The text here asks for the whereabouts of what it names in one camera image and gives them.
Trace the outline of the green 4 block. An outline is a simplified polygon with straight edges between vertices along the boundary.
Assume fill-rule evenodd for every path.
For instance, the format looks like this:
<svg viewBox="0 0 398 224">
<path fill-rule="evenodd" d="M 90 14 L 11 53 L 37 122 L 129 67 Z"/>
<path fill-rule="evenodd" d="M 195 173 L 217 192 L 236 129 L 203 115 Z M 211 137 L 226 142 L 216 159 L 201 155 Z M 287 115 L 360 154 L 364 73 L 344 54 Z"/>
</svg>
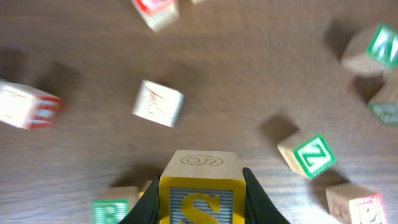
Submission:
<svg viewBox="0 0 398 224">
<path fill-rule="evenodd" d="M 368 108 L 383 124 L 397 126 L 397 79 L 385 82 L 368 102 Z"/>
</svg>

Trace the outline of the green A block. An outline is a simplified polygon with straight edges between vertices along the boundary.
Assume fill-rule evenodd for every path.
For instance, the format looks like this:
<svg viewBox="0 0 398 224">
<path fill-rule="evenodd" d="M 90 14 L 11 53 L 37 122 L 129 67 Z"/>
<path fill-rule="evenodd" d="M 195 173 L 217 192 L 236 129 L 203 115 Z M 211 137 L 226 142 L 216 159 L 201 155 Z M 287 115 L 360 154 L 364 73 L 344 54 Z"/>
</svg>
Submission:
<svg viewBox="0 0 398 224">
<path fill-rule="evenodd" d="M 378 23 L 358 32 L 349 40 L 341 64 L 363 76 L 394 72 L 397 68 L 397 29 Z"/>
</svg>

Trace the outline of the green Z block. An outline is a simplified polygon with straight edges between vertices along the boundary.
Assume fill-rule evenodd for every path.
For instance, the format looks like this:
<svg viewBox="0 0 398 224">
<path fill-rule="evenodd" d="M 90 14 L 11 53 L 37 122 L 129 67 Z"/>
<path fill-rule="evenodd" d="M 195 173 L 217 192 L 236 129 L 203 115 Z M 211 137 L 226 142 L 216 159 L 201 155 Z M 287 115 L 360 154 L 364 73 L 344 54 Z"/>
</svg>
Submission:
<svg viewBox="0 0 398 224">
<path fill-rule="evenodd" d="M 278 143 L 277 148 L 292 171 L 310 180 L 336 163 L 328 143 L 318 133 L 298 130 Z"/>
</svg>

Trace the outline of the plain wooden block centre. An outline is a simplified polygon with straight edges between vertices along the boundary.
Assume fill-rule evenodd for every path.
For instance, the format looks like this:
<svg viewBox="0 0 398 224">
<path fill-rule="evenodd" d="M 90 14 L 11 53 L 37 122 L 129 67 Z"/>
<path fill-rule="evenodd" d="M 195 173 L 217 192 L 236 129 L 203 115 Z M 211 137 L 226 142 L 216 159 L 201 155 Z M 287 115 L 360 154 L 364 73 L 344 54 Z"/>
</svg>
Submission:
<svg viewBox="0 0 398 224">
<path fill-rule="evenodd" d="M 174 127 L 184 94 L 167 86 L 143 80 L 132 114 L 170 128 Z"/>
</svg>

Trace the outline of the plain wooden block by X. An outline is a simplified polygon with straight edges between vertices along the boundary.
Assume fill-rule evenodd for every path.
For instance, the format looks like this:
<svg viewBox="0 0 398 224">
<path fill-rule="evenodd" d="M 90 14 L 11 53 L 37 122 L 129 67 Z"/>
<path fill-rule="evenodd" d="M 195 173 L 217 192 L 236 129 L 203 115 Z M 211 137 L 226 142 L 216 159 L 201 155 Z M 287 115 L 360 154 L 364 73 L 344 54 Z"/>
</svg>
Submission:
<svg viewBox="0 0 398 224">
<path fill-rule="evenodd" d="M 211 1 L 211 0 L 191 0 L 191 2 L 192 2 L 193 4 L 201 4 L 201 3 L 203 3 L 203 2 L 208 2 L 208 1 Z"/>
</svg>

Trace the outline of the wooden block red side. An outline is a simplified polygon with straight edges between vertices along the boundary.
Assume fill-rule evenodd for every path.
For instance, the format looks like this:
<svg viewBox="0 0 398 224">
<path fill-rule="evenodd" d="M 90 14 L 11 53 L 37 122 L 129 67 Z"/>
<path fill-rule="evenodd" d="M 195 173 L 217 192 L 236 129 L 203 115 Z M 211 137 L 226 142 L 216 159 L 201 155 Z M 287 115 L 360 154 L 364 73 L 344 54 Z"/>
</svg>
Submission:
<svg viewBox="0 0 398 224">
<path fill-rule="evenodd" d="M 53 125 L 62 100 L 29 85 L 1 80 L 1 122 L 21 129 Z"/>
</svg>

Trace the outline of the red Q block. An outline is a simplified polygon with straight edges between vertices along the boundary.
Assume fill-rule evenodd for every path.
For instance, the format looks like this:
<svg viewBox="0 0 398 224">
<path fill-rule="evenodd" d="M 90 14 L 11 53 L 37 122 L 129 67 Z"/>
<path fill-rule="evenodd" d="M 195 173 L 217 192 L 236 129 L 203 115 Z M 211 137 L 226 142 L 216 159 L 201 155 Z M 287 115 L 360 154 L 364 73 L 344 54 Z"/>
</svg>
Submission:
<svg viewBox="0 0 398 224">
<path fill-rule="evenodd" d="M 179 18 L 177 0 L 131 0 L 131 3 L 154 32 Z"/>
</svg>

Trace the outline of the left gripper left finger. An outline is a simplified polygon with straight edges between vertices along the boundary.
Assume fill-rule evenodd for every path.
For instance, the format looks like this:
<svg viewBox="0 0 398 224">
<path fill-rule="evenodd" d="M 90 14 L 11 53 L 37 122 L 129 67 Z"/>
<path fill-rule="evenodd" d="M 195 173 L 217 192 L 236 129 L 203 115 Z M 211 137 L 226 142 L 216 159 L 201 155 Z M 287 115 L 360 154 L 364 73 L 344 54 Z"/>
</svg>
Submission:
<svg viewBox="0 0 398 224">
<path fill-rule="evenodd" d="M 158 175 L 146 189 L 133 209 L 119 222 L 119 224 L 159 224 L 160 175 Z"/>
</svg>

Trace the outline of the red E block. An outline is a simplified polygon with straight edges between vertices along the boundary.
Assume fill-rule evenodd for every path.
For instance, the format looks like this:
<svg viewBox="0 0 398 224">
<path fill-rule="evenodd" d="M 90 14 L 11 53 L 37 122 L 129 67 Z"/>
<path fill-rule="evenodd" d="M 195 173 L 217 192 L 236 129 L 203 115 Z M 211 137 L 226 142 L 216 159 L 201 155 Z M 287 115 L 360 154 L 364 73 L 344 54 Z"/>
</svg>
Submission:
<svg viewBox="0 0 398 224">
<path fill-rule="evenodd" d="M 388 224 L 383 194 L 358 184 L 326 188 L 330 215 L 347 224 Z"/>
</svg>

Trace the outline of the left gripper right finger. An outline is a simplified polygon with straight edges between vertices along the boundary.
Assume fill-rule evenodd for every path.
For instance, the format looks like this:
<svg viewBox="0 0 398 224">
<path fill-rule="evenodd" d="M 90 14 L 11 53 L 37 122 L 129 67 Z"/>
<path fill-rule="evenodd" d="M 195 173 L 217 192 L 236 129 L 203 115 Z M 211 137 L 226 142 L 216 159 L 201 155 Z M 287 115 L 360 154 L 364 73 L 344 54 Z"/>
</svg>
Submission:
<svg viewBox="0 0 398 224">
<path fill-rule="evenodd" d="M 290 224 L 279 212 L 250 168 L 243 168 L 246 181 L 245 224 Z"/>
</svg>

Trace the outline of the green R block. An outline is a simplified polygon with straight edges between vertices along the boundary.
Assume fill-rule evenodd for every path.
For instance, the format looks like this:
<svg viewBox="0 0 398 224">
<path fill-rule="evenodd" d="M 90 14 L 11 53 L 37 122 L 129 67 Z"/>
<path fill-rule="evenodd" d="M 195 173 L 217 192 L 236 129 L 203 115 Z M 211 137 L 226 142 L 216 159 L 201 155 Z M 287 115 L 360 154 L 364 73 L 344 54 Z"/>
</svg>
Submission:
<svg viewBox="0 0 398 224">
<path fill-rule="evenodd" d="M 111 187 L 91 202 L 92 224 L 118 224 L 139 200 L 135 186 Z"/>
</svg>

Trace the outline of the yellow S block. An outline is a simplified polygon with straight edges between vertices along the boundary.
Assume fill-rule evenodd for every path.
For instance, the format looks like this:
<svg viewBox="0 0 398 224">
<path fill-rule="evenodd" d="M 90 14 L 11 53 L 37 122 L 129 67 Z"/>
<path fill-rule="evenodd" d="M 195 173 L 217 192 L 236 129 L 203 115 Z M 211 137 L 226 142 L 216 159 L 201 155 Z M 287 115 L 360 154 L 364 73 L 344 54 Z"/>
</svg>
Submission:
<svg viewBox="0 0 398 224">
<path fill-rule="evenodd" d="M 233 152 L 177 150 L 160 176 L 161 223 L 244 223 L 245 203 Z"/>
</svg>

